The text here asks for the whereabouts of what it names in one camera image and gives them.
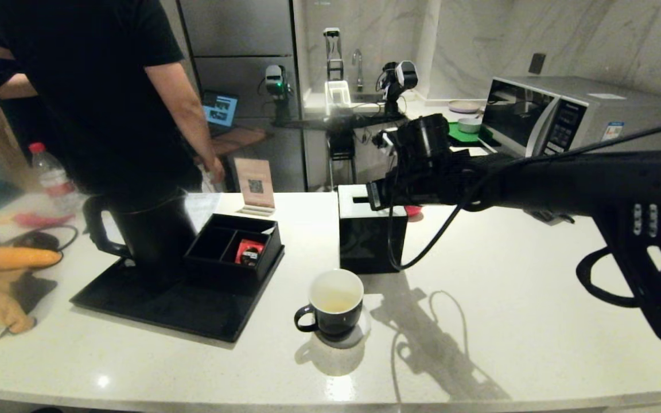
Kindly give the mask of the chrome metal stand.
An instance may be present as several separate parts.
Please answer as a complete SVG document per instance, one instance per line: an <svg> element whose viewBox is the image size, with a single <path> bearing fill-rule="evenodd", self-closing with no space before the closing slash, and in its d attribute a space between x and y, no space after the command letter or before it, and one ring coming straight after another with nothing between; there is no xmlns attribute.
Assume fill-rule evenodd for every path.
<svg viewBox="0 0 661 413"><path fill-rule="evenodd" d="M328 81L344 80L342 43L338 27L326 27L323 31L326 46L326 71Z"/></svg>

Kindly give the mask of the pink flat item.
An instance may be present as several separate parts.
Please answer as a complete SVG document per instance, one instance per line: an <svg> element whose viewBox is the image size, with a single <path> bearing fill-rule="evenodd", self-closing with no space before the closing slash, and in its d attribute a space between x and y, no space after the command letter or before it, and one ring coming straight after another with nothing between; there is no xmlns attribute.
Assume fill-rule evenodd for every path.
<svg viewBox="0 0 661 413"><path fill-rule="evenodd" d="M75 215L44 216L36 213L19 213L11 219L21 228L57 227L73 220Z"/></svg>

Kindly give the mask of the grey device with green light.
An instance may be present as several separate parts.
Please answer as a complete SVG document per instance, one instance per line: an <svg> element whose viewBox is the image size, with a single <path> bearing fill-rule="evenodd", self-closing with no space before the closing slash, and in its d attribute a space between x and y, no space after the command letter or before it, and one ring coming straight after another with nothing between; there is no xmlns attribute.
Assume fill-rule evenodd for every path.
<svg viewBox="0 0 661 413"><path fill-rule="evenodd" d="M273 125L286 125L291 121L291 86L286 68L283 65L268 65L264 84L274 105Z"/></svg>

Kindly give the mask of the black mug white inside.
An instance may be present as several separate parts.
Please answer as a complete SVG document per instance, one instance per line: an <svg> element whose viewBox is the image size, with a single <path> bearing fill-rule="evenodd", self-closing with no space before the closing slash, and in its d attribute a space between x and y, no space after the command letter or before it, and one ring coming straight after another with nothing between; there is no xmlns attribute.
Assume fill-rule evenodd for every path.
<svg viewBox="0 0 661 413"><path fill-rule="evenodd" d="M297 309L294 326L300 332L343 340L359 322L364 294L364 284L354 272L340 268L323 272L310 283L309 303Z"/></svg>

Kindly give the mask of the brown wooden table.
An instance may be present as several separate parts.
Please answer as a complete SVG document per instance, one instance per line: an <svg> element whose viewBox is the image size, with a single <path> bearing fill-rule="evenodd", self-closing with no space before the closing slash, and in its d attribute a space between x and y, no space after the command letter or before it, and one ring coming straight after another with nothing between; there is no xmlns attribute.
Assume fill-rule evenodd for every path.
<svg viewBox="0 0 661 413"><path fill-rule="evenodd" d="M213 149L217 156L229 154L260 143L267 139L267 131L260 128L236 127L227 133L212 137Z"/></svg>

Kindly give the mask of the plastic bottle red cap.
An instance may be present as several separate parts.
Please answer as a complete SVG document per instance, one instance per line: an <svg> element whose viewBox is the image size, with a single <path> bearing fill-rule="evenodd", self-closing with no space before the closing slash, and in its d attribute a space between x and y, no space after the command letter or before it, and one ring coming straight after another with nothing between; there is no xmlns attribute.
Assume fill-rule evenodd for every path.
<svg viewBox="0 0 661 413"><path fill-rule="evenodd" d="M75 214L79 208L80 196L63 164L47 151L43 143L29 144L29 151L40 186L55 207L63 214Z"/></svg>

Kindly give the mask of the black electric kettle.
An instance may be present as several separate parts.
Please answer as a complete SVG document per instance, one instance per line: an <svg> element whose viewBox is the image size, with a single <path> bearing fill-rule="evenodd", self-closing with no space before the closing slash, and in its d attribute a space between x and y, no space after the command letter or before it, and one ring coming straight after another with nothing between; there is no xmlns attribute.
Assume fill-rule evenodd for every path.
<svg viewBox="0 0 661 413"><path fill-rule="evenodd" d="M99 251L131 259L144 283L163 288L181 279L182 258L195 239L195 228L185 206L187 193L177 190L145 204L93 196L85 201L83 215L90 239ZM107 235L102 213L112 215L123 243Z"/></svg>

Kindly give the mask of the green tray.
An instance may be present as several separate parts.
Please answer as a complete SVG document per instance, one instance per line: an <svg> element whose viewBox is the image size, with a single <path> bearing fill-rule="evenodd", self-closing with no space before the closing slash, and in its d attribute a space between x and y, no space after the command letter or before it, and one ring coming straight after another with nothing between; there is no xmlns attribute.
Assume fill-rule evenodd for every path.
<svg viewBox="0 0 661 413"><path fill-rule="evenodd" d="M479 133L477 134L461 133L457 128L457 121L449 122L448 125L449 125L448 136L452 138L452 140L458 146L475 146L480 143Z"/></svg>

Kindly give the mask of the brown QR code sign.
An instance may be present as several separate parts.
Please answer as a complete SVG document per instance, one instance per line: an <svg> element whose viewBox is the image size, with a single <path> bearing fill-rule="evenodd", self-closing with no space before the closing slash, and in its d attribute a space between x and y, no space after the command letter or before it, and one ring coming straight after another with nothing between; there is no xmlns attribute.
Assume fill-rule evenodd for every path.
<svg viewBox="0 0 661 413"><path fill-rule="evenodd" d="M275 212L270 163L264 159L235 158L235 170L247 215L270 217Z"/></svg>

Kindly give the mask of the orange plush piece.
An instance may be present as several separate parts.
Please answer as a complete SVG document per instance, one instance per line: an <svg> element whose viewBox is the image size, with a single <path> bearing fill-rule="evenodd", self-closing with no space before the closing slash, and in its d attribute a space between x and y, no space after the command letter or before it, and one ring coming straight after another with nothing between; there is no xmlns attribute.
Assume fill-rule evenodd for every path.
<svg viewBox="0 0 661 413"><path fill-rule="evenodd" d="M47 268L58 264L63 254L27 247L0 247L0 270Z"/></svg>

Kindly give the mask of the open laptop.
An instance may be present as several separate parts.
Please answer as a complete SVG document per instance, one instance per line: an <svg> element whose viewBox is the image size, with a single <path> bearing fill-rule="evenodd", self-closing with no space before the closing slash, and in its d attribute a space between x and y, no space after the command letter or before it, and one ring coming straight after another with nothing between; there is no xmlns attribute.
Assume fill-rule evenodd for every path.
<svg viewBox="0 0 661 413"><path fill-rule="evenodd" d="M230 133L235 128L239 96L228 92L203 91L201 102L213 138Z"/></svg>

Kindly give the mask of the person in black shirt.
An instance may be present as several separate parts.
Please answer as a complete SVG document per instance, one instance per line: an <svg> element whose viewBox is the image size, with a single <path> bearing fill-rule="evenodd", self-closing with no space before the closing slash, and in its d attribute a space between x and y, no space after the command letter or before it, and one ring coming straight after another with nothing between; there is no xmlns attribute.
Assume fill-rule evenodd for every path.
<svg viewBox="0 0 661 413"><path fill-rule="evenodd" d="M198 191L199 165L224 180L160 0L0 0L0 57L52 113L84 193Z"/></svg>
<svg viewBox="0 0 661 413"><path fill-rule="evenodd" d="M0 108L27 163L32 165L32 143L45 143L53 134L46 108L13 60L0 59Z"/></svg>

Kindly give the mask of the black serving tray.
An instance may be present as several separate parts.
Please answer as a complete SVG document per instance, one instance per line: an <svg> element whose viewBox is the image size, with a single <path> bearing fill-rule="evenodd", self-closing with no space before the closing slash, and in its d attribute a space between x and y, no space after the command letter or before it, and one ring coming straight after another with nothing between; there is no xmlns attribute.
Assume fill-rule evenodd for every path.
<svg viewBox="0 0 661 413"><path fill-rule="evenodd" d="M100 314L233 343L247 326L284 255L285 246L281 246L270 262L265 279L248 293L192 279L183 279L162 292L152 292L142 284L136 266L128 266L121 259L76 293L70 302Z"/></svg>

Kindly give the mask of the black tissue box white lid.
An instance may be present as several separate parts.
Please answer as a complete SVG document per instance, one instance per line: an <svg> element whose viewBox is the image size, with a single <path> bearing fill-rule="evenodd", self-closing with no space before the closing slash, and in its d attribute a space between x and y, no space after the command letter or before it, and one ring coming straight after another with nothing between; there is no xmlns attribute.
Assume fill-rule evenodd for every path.
<svg viewBox="0 0 661 413"><path fill-rule="evenodd" d="M339 267L354 274L396 274L389 256L401 264L407 228L407 213L395 206L372 211L365 185L340 185Z"/></svg>

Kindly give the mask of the grey oven mitt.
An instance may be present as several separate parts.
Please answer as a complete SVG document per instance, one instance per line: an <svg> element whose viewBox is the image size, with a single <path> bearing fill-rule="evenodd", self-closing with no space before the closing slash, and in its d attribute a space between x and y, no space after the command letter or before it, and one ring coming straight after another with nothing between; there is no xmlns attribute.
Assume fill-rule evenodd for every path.
<svg viewBox="0 0 661 413"><path fill-rule="evenodd" d="M533 217L533 219L546 223L547 225L558 225L559 223L575 223L574 218L567 214L553 213L548 210L529 209L525 209L523 212Z"/></svg>

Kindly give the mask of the silver microwave oven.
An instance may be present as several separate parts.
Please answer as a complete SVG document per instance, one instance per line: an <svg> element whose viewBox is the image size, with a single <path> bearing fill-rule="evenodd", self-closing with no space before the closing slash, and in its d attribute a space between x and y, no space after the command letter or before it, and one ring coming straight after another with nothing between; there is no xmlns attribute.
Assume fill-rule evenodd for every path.
<svg viewBox="0 0 661 413"><path fill-rule="evenodd" d="M661 96L574 76L494 77L480 139L514 157L551 156L661 126Z"/></svg>

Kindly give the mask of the black compartment organizer box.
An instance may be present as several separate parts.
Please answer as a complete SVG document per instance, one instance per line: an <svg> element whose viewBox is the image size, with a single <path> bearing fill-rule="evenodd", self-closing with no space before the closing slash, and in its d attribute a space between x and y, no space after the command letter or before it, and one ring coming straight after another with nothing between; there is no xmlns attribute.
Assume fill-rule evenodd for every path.
<svg viewBox="0 0 661 413"><path fill-rule="evenodd" d="M259 264L234 262L241 239L262 241ZM279 224L274 220L213 214L184 255L189 277L223 292L252 295L265 287L284 254Z"/></svg>

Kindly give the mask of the grey steel refrigerator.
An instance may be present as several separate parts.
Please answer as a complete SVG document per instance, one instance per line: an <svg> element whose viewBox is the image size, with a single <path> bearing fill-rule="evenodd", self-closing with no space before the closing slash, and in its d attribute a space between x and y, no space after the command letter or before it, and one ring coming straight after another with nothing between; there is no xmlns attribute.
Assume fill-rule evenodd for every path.
<svg viewBox="0 0 661 413"><path fill-rule="evenodd" d="M270 163L276 192L307 189L301 89L297 81L291 0L177 0L199 92L239 96L235 128L260 128L267 139L222 156L227 190L238 190L235 158ZM265 89L268 65L283 65L291 86L291 121L273 125L274 105Z"/></svg>

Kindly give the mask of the white dish rack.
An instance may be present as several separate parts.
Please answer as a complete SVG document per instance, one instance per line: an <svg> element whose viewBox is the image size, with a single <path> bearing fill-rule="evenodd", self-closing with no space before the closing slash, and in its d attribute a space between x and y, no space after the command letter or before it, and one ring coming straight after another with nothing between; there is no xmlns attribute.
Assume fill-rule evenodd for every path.
<svg viewBox="0 0 661 413"><path fill-rule="evenodd" d="M331 117L338 110L351 107L351 92L345 80L328 80L325 86L325 115Z"/></svg>

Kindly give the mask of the black stool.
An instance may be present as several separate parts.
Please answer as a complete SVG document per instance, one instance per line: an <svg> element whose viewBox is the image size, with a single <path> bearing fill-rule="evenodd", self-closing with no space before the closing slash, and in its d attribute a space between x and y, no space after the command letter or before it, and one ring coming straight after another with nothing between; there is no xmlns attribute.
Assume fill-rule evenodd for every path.
<svg viewBox="0 0 661 413"><path fill-rule="evenodd" d="M330 189L336 190L337 185L334 180L333 163L337 161L347 161L351 166L351 180L354 185L357 184L356 168L356 133L353 129L343 129L340 131L327 131L327 149L328 149L328 169L330 177Z"/></svg>

